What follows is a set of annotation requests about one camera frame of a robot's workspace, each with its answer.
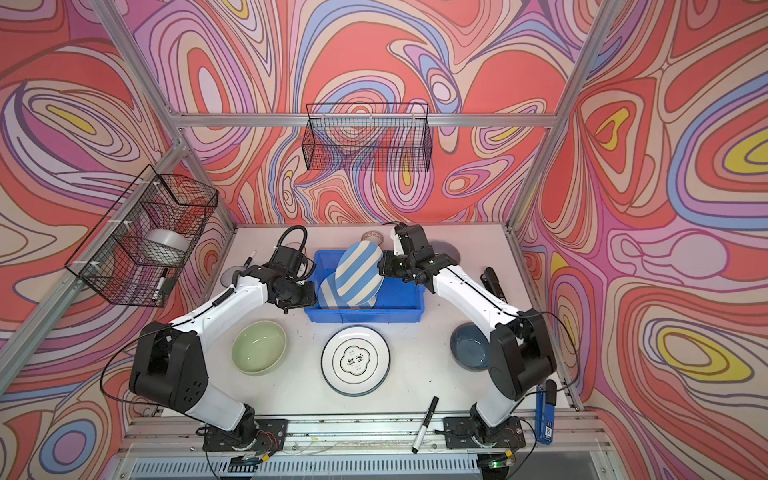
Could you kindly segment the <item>blue white striped plate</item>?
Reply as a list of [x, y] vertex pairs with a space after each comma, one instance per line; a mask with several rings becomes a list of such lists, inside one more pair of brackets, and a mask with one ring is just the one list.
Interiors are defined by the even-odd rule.
[[381, 257], [382, 250], [371, 242], [361, 240], [350, 246], [318, 287], [319, 307], [373, 308], [384, 281], [377, 267]]

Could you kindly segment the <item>white plate flower outline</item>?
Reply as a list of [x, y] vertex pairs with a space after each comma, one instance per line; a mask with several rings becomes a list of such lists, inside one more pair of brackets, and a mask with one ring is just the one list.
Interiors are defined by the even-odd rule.
[[375, 391], [387, 378], [391, 352], [377, 330], [348, 326], [326, 342], [320, 365], [332, 390], [347, 397], [362, 397]]

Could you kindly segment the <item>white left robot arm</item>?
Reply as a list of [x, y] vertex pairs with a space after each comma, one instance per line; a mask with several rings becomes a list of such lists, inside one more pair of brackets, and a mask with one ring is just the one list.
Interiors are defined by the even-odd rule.
[[236, 272], [230, 285], [202, 306], [168, 324], [150, 323], [138, 339], [130, 391], [223, 431], [243, 427], [247, 405], [210, 384], [206, 352], [265, 304], [284, 312], [313, 306], [313, 271], [302, 250], [278, 246], [268, 262]]

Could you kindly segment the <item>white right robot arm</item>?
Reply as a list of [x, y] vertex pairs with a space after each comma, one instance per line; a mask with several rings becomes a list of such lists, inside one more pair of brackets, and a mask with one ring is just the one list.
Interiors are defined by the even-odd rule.
[[436, 253], [421, 226], [397, 222], [391, 238], [394, 248], [384, 252], [379, 273], [422, 285], [450, 302], [489, 342], [491, 385], [470, 408], [470, 418], [478, 434], [498, 429], [529, 390], [557, 370], [547, 322], [535, 309], [523, 311], [507, 304], [472, 279], [452, 257]]

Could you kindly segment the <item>blue plastic bin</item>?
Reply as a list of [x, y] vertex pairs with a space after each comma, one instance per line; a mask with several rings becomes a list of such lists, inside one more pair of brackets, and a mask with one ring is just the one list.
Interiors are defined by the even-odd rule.
[[305, 308], [314, 323], [418, 323], [425, 310], [425, 288], [414, 283], [403, 283], [384, 278], [379, 289], [362, 303], [346, 304], [328, 287], [333, 285], [336, 267], [343, 250], [318, 250], [313, 257], [316, 264], [310, 277], [317, 293], [317, 304]]

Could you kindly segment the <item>grey purple bowl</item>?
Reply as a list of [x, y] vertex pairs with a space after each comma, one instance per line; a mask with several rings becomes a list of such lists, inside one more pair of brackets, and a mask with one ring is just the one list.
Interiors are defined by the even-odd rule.
[[431, 243], [432, 250], [439, 260], [450, 258], [454, 265], [461, 262], [461, 253], [458, 248], [447, 241], [436, 240]]

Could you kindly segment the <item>small black marker on table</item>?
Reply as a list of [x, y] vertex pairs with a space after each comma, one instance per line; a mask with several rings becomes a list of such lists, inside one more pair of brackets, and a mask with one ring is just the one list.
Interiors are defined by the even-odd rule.
[[252, 252], [251, 252], [251, 253], [248, 255], [248, 257], [247, 257], [247, 259], [245, 260], [245, 262], [243, 263], [243, 267], [244, 267], [244, 268], [248, 268], [249, 266], [251, 266], [251, 264], [252, 264], [252, 262], [253, 262], [253, 259], [254, 259], [255, 255], [256, 255], [256, 250], [253, 250], [253, 251], [252, 251]]

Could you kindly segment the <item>clear grey plastic cup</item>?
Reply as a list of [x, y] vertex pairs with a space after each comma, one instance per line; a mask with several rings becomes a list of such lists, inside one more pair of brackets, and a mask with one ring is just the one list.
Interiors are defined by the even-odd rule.
[[222, 287], [229, 287], [233, 283], [234, 276], [244, 269], [241, 265], [227, 268], [220, 275], [219, 281]]

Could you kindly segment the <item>green ceramic bowl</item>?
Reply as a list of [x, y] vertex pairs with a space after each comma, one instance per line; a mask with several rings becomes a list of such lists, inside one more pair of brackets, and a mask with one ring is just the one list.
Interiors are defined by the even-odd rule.
[[283, 358], [287, 335], [278, 323], [257, 321], [245, 327], [231, 348], [234, 367], [246, 375], [263, 375], [273, 370]]

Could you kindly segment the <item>black stapler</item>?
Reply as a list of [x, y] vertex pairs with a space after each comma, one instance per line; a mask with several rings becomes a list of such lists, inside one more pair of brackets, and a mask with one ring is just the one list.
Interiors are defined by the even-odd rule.
[[505, 293], [501, 287], [498, 275], [492, 267], [486, 267], [481, 274], [481, 282], [484, 288], [502, 301], [506, 301]]

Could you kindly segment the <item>dark blue ceramic bowl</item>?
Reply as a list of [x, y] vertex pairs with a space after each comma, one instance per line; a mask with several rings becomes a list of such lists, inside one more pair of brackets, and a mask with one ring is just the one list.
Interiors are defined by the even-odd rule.
[[489, 366], [489, 341], [473, 323], [457, 326], [449, 342], [454, 360], [465, 370], [480, 372]]

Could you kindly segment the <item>marker in left basket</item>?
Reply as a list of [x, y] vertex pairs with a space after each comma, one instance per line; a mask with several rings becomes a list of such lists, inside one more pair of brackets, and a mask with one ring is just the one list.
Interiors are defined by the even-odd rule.
[[163, 268], [162, 269], [160, 277], [159, 277], [159, 279], [157, 281], [157, 284], [156, 284], [156, 286], [155, 286], [155, 288], [153, 290], [153, 295], [152, 295], [152, 301], [153, 302], [157, 302], [157, 301], [160, 300], [160, 297], [162, 296], [162, 288], [163, 288], [163, 285], [164, 285], [164, 283], [166, 281], [168, 272], [169, 272], [168, 268]]

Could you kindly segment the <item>white tape roll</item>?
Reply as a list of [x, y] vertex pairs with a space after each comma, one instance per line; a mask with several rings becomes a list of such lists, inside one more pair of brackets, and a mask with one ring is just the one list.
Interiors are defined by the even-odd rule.
[[151, 265], [177, 267], [182, 264], [189, 241], [181, 234], [167, 229], [153, 229], [145, 236], [140, 253]]

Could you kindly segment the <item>blue handheld device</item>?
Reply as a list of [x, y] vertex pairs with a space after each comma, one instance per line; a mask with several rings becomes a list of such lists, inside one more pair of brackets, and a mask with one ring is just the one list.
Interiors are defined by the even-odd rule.
[[544, 445], [550, 445], [554, 437], [557, 390], [557, 383], [547, 379], [537, 386], [535, 392], [535, 434], [538, 442]]

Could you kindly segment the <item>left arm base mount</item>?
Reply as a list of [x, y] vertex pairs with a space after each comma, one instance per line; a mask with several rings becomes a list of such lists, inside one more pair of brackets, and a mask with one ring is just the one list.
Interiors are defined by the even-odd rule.
[[274, 454], [284, 448], [288, 425], [283, 418], [246, 418], [232, 431], [206, 426], [202, 449], [206, 453]]

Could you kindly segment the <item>black marker on rail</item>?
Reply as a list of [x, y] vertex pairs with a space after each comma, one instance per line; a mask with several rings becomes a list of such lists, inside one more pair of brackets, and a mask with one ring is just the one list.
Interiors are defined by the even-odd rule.
[[420, 425], [420, 427], [419, 427], [419, 429], [417, 431], [417, 434], [416, 434], [416, 437], [414, 439], [414, 442], [413, 442], [413, 444], [411, 446], [411, 453], [412, 454], [417, 454], [419, 452], [419, 450], [420, 450], [420, 448], [421, 448], [421, 446], [422, 446], [422, 444], [424, 442], [424, 438], [425, 438], [425, 436], [427, 434], [427, 430], [428, 430], [428, 428], [430, 426], [432, 417], [433, 417], [434, 413], [436, 412], [438, 403], [439, 403], [439, 398], [437, 396], [434, 396], [431, 399], [429, 407], [428, 407], [428, 409], [427, 409], [427, 411], [425, 413], [425, 416], [424, 416], [424, 418], [423, 418], [423, 420], [421, 422], [421, 425]]

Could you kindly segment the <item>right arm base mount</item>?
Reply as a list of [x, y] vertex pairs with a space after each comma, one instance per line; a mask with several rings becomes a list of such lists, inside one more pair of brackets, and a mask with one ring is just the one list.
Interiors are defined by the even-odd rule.
[[521, 421], [516, 416], [495, 427], [487, 427], [479, 418], [445, 417], [440, 435], [449, 449], [501, 448], [515, 452], [526, 446]]

